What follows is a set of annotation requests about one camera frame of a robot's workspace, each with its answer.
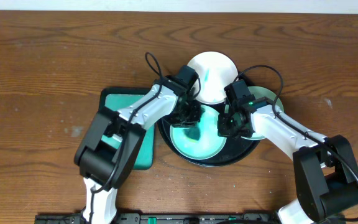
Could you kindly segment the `dark green sponge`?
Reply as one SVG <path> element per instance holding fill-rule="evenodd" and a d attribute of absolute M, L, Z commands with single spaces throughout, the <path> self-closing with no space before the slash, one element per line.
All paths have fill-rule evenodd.
<path fill-rule="evenodd" d="M 191 141 L 199 141 L 201 137 L 201 130 L 198 126 L 186 128 L 183 130 L 183 133 Z"/>

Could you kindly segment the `light green plate front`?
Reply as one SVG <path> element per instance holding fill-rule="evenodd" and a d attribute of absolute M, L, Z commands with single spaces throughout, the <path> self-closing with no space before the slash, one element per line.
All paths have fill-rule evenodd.
<path fill-rule="evenodd" d="M 214 108 L 201 105 L 201 119 L 197 126 L 201 130 L 199 141 L 188 139 L 183 130 L 186 128 L 174 128 L 170 126 L 170 139 L 174 148 L 183 156 L 194 160 L 205 160 L 219 153 L 227 137 L 218 135 L 218 111 Z"/>

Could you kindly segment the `light green plate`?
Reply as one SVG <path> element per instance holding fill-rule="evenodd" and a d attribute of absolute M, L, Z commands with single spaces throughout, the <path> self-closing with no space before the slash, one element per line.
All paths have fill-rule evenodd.
<path fill-rule="evenodd" d="M 197 126 L 201 130 L 199 141 L 188 139 L 183 130 L 186 128 L 174 128 L 170 126 L 170 139 L 174 148 L 183 156 L 194 160 L 205 160 L 219 153 L 227 137 L 218 135 L 218 111 L 214 108 L 201 105 L 201 119 Z"/>
<path fill-rule="evenodd" d="M 261 86 L 248 86 L 250 92 L 255 96 L 255 100 L 259 100 L 259 99 L 263 99 L 264 98 L 267 98 L 271 101 L 273 101 L 276 97 L 276 94 L 267 89 L 267 88 L 264 88 L 264 87 L 261 87 Z M 254 103 L 254 101 L 251 101 L 251 102 L 248 102 L 246 104 L 243 104 L 243 105 L 240 105 L 240 106 L 235 106 L 235 107 L 232 107 L 229 103 L 228 103 L 228 100 L 227 98 L 225 99 L 225 104 L 226 104 L 226 109 L 225 109 L 225 112 L 224 113 L 232 113 L 234 110 L 240 108 L 240 107 L 244 107 L 244 108 L 250 108 L 251 106 L 255 106 L 256 104 Z M 256 141 L 256 140 L 262 140 L 262 139 L 265 139 L 265 136 L 259 134 L 259 133 L 256 133 L 254 131 L 253 135 L 251 138 L 245 138 L 245 137 L 242 137 L 244 139 L 247 139 L 247 140 L 252 140 L 252 141 Z"/>

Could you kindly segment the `white plate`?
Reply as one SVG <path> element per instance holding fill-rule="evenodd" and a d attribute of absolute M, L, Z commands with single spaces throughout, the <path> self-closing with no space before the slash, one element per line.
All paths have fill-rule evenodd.
<path fill-rule="evenodd" d="M 196 100 L 207 105 L 222 103 L 224 88 L 238 75 L 234 62 L 219 52 L 203 52 L 194 56 L 187 65 L 198 74 L 201 86 L 194 84 Z"/>

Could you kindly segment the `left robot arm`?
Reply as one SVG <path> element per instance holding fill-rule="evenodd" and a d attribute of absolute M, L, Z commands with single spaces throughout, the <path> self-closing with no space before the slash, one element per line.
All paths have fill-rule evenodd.
<path fill-rule="evenodd" d="M 157 81 L 134 104 L 95 114 L 74 163 L 86 185 L 86 223 L 111 223 L 117 214 L 117 191 L 133 170 L 147 130 L 169 117 L 177 126 L 194 126 L 201 117 L 198 92 L 191 84 Z"/>

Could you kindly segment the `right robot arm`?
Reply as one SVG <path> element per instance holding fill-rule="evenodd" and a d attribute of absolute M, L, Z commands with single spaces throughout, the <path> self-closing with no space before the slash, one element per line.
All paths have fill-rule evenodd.
<path fill-rule="evenodd" d="M 218 116 L 220 136 L 254 133 L 293 162 L 296 199 L 277 211 L 280 223 L 358 222 L 358 165 L 344 136 L 316 133 L 268 98 L 234 100 L 230 112 Z"/>

